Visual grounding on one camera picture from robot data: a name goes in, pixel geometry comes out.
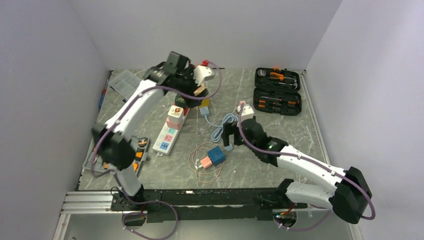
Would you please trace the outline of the blue cube adapter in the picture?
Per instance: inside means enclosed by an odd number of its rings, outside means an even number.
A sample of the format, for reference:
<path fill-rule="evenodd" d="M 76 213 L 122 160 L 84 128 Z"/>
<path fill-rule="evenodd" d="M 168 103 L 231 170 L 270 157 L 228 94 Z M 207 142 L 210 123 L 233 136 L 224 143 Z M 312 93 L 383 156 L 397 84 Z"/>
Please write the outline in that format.
<path fill-rule="evenodd" d="M 207 156 L 214 166 L 218 166 L 226 160 L 226 156 L 219 146 L 210 149 Z"/>

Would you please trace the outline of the black tool case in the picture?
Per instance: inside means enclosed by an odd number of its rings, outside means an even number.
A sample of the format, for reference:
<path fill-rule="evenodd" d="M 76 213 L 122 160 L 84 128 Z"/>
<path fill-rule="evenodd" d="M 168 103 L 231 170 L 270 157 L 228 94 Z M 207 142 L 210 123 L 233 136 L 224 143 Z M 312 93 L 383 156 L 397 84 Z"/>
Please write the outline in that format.
<path fill-rule="evenodd" d="M 265 77 L 257 75 L 258 69 L 266 71 Z M 296 78 L 296 82 L 280 81 L 270 78 L 270 73 L 276 72 L 287 77 Z M 294 71 L 280 68 L 259 67 L 254 74 L 253 107 L 264 113 L 283 116 L 297 116 L 302 111 L 300 75 Z"/>

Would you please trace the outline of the small pink charger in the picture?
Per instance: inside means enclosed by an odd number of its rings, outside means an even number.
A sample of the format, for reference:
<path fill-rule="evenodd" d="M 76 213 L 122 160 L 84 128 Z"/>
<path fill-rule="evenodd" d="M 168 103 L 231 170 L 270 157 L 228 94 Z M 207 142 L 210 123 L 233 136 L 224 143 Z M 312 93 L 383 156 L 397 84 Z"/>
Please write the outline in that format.
<path fill-rule="evenodd" d="M 205 158 L 203 158 L 199 162 L 200 162 L 200 167 L 204 168 L 204 169 L 208 169 L 209 167 L 214 165 L 212 160 L 208 156 L 206 156 Z"/>

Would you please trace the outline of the clear plastic screw box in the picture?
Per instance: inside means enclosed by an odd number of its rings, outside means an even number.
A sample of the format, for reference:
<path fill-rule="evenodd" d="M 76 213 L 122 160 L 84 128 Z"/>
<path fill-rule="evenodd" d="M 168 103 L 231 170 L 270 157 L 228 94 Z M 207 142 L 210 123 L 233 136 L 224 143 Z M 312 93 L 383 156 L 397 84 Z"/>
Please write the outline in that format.
<path fill-rule="evenodd" d="M 119 93 L 126 102 L 138 88 L 145 69 L 114 70 L 108 80 L 108 86 Z"/>

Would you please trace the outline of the white power strip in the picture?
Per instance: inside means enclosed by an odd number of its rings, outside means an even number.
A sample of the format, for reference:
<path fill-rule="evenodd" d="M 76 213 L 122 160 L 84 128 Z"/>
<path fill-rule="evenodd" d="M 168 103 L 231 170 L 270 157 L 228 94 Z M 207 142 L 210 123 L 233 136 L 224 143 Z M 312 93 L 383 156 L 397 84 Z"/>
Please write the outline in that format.
<path fill-rule="evenodd" d="M 187 116 L 183 117 L 183 123 L 185 122 Z M 168 128 L 166 124 L 166 120 L 164 125 L 162 126 L 156 141 L 153 144 L 152 149 L 156 152 L 158 156 L 169 156 L 173 146 L 177 141 L 177 137 L 180 133 L 180 130 L 176 130 L 173 128 Z"/>

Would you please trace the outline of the grey tool case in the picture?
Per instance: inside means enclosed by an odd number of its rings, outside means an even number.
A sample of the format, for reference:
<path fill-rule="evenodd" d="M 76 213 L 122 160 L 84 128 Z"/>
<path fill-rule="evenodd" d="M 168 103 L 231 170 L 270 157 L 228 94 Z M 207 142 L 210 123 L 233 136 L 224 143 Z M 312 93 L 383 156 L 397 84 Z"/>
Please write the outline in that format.
<path fill-rule="evenodd" d="M 148 149 L 149 149 L 150 139 L 148 137 L 142 137 L 138 135 L 133 135 L 131 137 L 131 145 L 136 148 L 135 157 L 132 162 L 133 169 L 136 175 L 139 175 L 139 172 L 142 168 L 143 162 L 148 157 Z M 86 155 L 82 168 L 85 170 L 91 170 L 91 162 L 94 155 L 94 141 L 92 140 L 90 143 L 89 151 Z M 96 155 L 93 163 L 93 170 L 98 173 L 105 173 L 109 170 L 109 165 L 105 163 L 99 155 Z"/>

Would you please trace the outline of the peach cube adapter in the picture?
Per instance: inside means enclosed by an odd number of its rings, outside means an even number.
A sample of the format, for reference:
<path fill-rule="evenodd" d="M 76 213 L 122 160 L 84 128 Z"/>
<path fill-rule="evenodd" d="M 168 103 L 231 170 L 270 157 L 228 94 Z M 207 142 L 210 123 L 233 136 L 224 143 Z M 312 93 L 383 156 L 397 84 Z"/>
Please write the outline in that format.
<path fill-rule="evenodd" d="M 193 94 L 195 97 L 203 98 L 209 94 L 209 91 L 207 89 L 207 86 L 205 84 L 202 84 L 193 92 Z"/>

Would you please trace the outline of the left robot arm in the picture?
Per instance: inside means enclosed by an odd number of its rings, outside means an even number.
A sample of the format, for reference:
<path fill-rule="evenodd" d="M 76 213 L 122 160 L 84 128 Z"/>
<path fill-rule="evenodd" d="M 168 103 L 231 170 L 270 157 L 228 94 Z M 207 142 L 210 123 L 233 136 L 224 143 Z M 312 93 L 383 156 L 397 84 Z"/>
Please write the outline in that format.
<path fill-rule="evenodd" d="M 132 136 L 140 121 L 167 92 L 182 96 L 189 108 L 199 106 L 209 96 L 204 82 L 213 77 L 208 63 L 193 65 L 188 57 L 172 51 L 166 61 L 146 70 L 135 92 L 113 117 L 92 127 L 94 154 L 108 164 L 107 172 L 126 194 L 123 202 L 129 209 L 139 209 L 145 200 L 133 164 L 137 147 Z"/>

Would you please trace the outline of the dark green cube adapter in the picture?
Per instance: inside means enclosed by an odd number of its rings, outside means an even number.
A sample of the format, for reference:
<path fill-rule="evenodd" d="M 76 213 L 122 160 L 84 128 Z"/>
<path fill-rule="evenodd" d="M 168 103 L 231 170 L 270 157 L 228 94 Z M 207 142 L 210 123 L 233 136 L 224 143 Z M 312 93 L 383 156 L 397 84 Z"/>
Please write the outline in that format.
<path fill-rule="evenodd" d="M 183 109 L 187 109 L 188 108 L 187 102 L 179 94 L 177 94 L 175 96 L 175 98 L 174 98 L 174 105 L 177 106 L 177 107 L 183 108 Z"/>

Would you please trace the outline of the red cube adapter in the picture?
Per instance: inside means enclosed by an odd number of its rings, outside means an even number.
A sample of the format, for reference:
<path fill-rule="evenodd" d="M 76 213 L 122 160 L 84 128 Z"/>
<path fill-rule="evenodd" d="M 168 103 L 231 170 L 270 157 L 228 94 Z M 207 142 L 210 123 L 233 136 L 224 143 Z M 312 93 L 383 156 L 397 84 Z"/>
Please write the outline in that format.
<path fill-rule="evenodd" d="M 189 113 L 189 111 L 190 111 L 190 107 L 185 107 L 184 109 L 183 109 L 183 115 L 186 117 L 187 116 L 187 114 Z"/>

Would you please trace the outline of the yellow cube adapter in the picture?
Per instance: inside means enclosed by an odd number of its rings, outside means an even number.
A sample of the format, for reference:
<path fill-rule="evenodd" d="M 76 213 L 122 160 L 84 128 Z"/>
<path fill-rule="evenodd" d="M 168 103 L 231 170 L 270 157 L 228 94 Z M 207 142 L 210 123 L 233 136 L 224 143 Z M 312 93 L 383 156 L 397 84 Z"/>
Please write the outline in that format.
<path fill-rule="evenodd" d="M 203 99 L 198 107 L 199 108 L 208 107 L 210 105 L 210 102 L 211 102 L 210 98 Z"/>

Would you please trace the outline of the white cube adapter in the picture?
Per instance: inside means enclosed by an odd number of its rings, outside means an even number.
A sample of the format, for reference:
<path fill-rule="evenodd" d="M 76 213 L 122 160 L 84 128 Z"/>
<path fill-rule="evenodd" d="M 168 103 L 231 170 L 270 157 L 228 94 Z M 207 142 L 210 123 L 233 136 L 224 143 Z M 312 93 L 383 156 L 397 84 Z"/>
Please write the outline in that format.
<path fill-rule="evenodd" d="M 168 111 L 167 119 L 174 124 L 180 124 L 184 119 L 184 109 L 182 107 L 172 105 Z"/>

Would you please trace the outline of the round tape measure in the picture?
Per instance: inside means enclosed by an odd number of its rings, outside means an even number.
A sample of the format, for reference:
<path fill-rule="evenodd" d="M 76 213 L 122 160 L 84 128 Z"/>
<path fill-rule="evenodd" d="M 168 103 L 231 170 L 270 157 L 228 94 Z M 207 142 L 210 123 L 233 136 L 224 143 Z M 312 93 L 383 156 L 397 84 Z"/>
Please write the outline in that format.
<path fill-rule="evenodd" d="M 256 74 L 259 76 L 259 77 L 265 77 L 266 75 L 267 75 L 267 72 L 264 70 L 264 69 L 258 69 L 257 71 L 256 71 Z"/>

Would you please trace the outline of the black base frame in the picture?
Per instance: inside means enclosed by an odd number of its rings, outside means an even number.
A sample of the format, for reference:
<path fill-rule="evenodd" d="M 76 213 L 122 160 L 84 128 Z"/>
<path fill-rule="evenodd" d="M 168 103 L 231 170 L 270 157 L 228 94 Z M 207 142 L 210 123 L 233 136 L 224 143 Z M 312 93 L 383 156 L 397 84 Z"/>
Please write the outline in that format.
<path fill-rule="evenodd" d="M 147 189 L 147 203 L 131 203 L 120 192 L 112 195 L 113 212 L 144 212 L 148 223 L 178 219 L 271 221 L 280 211 L 305 209 L 293 203 L 276 188 Z"/>

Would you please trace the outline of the aluminium rail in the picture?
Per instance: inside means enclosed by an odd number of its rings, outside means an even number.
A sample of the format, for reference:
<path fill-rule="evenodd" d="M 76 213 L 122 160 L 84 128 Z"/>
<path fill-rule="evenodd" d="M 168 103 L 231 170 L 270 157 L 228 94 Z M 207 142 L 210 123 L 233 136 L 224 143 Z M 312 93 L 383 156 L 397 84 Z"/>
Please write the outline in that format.
<path fill-rule="evenodd" d="M 157 212 L 165 207 L 164 203 L 170 204 L 175 209 L 241 208 L 247 206 L 257 210 L 265 206 L 264 203 L 255 201 L 257 193 L 251 189 L 147 190 L 144 197 L 147 203 L 134 204 L 114 190 L 74 191 L 66 194 L 62 210 L 76 213 Z"/>

